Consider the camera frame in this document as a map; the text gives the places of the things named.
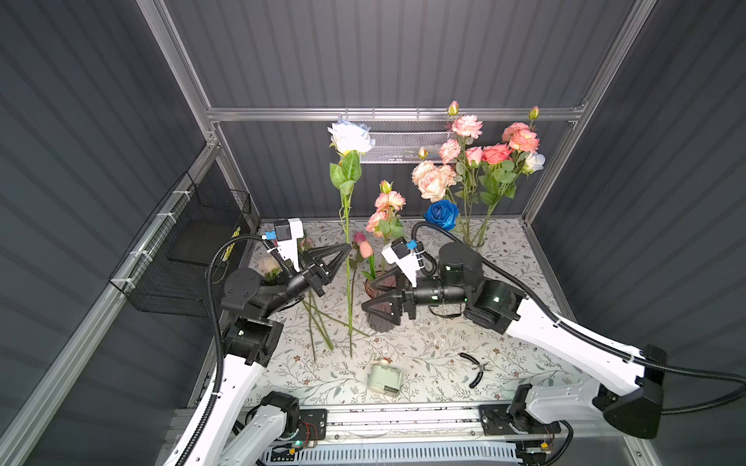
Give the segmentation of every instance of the floral pattern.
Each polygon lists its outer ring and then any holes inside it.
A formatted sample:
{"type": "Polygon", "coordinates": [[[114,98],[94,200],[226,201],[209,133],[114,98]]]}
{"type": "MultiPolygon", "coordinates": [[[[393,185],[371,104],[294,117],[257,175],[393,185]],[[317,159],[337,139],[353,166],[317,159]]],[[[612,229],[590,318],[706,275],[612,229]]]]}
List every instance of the floral pattern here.
{"type": "MultiPolygon", "coordinates": [[[[409,230],[412,224],[404,222],[405,230],[409,230]]],[[[364,222],[351,226],[353,231],[364,227],[364,222]]],[[[265,225],[263,230],[271,228],[271,225],[265,225]]],[[[316,246],[344,241],[339,222],[304,222],[304,230],[316,246]]],[[[557,303],[519,220],[490,221],[487,237],[481,248],[482,255],[523,280],[557,312],[557,303]]],[[[440,233],[427,229],[420,229],[419,239],[433,255],[448,242],[440,233]]],[[[379,238],[372,239],[371,244],[375,251],[383,247],[379,238]]],[[[266,256],[265,251],[256,252],[251,258],[251,267],[256,267],[266,256]]],[[[540,347],[483,329],[463,317],[436,317],[425,308],[418,308],[416,320],[405,318],[401,326],[376,333],[360,308],[360,303],[368,300],[365,279],[360,273],[355,275],[354,326],[370,336],[354,334],[354,357],[349,356],[347,328],[324,318],[335,348],[329,351],[318,331],[314,330],[314,362],[306,310],[297,305],[282,311],[274,317],[284,324],[282,337],[268,368],[246,400],[247,405],[257,404],[272,390],[291,394],[304,405],[510,400],[515,388],[524,381],[534,385],[567,385],[586,378],[580,370],[540,347]],[[477,371],[470,362],[458,356],[461,352],[488,363],[487,368],[491,370],[485,372],[475,389],[470,389],[468,384],[477,371]],[[367,389],[372,361],[384,357],[390,358],[392,365],[404,373],[404,384],[396,397],[367,389]]],[[[324,296],[316,297],[316,303],[327,314],[347,321],[344,274],[337,274],[326,287],[324,296]]],[[[451,305],[435,310],[447,314],[457,312],[456,308],[451,305]]]]}

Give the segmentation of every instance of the gray wall panel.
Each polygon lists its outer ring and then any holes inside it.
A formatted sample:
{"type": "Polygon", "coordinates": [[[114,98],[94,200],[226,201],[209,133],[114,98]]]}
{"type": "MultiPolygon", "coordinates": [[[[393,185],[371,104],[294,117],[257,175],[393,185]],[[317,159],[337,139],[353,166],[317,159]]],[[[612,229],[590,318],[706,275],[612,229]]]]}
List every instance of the gray wall panel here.
{"type": "MultiPolygon", "coordinates": [[[[493,145],[500,141],[510,122],[487,122],[478,142],[493,145]]],[[[541,152],[550,160],[567,129],[565,122],[539,122],[541,152]]],[[[325,122],[224,122],[222,123],[242,173],[252,189],[257,208],[264,218],[337,217],[339,191],[329,180],[329,163],[339,158],[329,148],[325,122]]],[[[421,215],[430,206],[412,184],[414,164],[365,164],[363,176],[352,196],[353,216],[369,216],[378,196],[381,180],[395,182],[395,189],[407,198],[404,215],[421,215]]],[[[515,199],[507,199],[495,214],[518,215],[539,182],[538,171],[521,177],[515,199]]],[[[483,206],[475,213],[484,213],[483,206]]]]}
{"type": "MultiPolygon", "coordinates": [[[[204,139],[124,0],[2,2],[0,119],[3,432],[204,139]]],[[[208,341],[204,319],[123,311],[31,462],[150,459],[208,341]]]]}
{"type": "MultiPolygon", "coordinates": [[[[740,373],[745,20],[743,1],[659,1],[534,223],[581,324],[740,373]]],[[[667,376],[664,388],[679,406],[733,386],[667,376]]],[[[745,415],[740,402],[664,418],[664,465],[741,461],[745,415]]]]}
{"type": "Polygon", "coordinates": [[[216,107],[564,107],[632,2],[166,4],[216,107]]]}

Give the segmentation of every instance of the black handled pliers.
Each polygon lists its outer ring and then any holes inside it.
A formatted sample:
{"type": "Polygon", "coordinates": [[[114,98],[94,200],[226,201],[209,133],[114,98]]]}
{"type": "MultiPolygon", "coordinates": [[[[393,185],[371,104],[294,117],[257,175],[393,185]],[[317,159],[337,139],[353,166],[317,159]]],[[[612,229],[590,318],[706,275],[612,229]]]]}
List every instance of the black handled pliers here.
{"type": "Polygon", "coordinates": [[[473,357],[471,354],[459,353],[459,356],[466,359],[471,364],[476,365],[476,369],[479,369],[479,372],[477,372],[477,378],[474,379],[470,384],[468,384],[469,388],[476,388],[477,385],[479,385],[479,382],[482,381],[482,377],[484,376],[485,371],[490,372],[490,370],[486,368],[487,364],[480,364],[477,358],[473,357]]]}

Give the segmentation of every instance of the black mesh basket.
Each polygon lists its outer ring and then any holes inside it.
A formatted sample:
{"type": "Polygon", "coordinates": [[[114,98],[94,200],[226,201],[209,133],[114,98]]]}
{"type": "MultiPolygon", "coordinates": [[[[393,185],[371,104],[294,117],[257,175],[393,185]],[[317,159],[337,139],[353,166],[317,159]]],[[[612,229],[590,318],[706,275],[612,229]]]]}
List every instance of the black mesh basket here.
{"type": "MultiPolygon", "coordinates": [[[[206,317],[207,266],[232,236],[250,233],[250,206],[247,192],[192,185],[174,209],[163,215],[143,251],[122,257],[120,263],[137,255],[128,276],[110,277],[110,282],[139,311],[206,317]]],[[[213,286],[218,302],[223,295],[222,282],[238,268],[245,246],[245,242],[236,243],[217,262],[213,286]]]]}

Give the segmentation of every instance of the yellow label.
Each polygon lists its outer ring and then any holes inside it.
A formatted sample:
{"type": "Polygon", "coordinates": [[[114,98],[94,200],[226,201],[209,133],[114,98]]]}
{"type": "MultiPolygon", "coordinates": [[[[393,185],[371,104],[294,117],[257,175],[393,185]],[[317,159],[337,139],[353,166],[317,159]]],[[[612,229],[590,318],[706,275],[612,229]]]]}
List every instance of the yellow label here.
{"type": "MultiPolygon", "coordinates": [[[[233,235],[231,236],[231,238],[235,238],[239,234],[241,234],[241,227],[238,227],[236,231],[233,232],[233,235]]],[[[236,243],[233,243],[232,245],[228,246],[228,249],[225,250],[225,252],[223,253],[223,262],[228,262],[228,257],[231,256],[231,253],[233,252],[233,247],[235,245],[236,243]]]]}

